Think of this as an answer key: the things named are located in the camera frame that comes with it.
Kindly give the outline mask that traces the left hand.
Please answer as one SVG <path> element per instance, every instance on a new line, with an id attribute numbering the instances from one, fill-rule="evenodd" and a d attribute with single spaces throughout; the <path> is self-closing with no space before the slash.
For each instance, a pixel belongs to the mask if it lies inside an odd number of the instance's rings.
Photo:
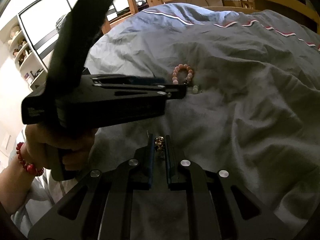
<path id="1" fill-rule="evenodd" d="M 89 129 L 77 135 L 63 135 L 61 132 L 51 132 L 39 124 L 27 125 L 21 155 L 36 168 L 49 169 L 52 164 L 49 155 L 66 151 L 62 158 L 65 169 L 80 170 L 88 161 L 97 131 Z"/>

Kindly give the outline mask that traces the left forearm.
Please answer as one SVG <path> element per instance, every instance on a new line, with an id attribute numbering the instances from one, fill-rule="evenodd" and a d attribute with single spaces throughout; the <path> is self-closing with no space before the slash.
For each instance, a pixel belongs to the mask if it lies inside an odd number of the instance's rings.
<path id="1" fill-rule="evenodd" d="M 19 143 L 17 152 L 1 172 L 1 204 L 8 215 L 13 215 L 23 205 L 35 178 L 23 166 L 23 161 L 35 163 L 28 152 L 28 143 Z"/>

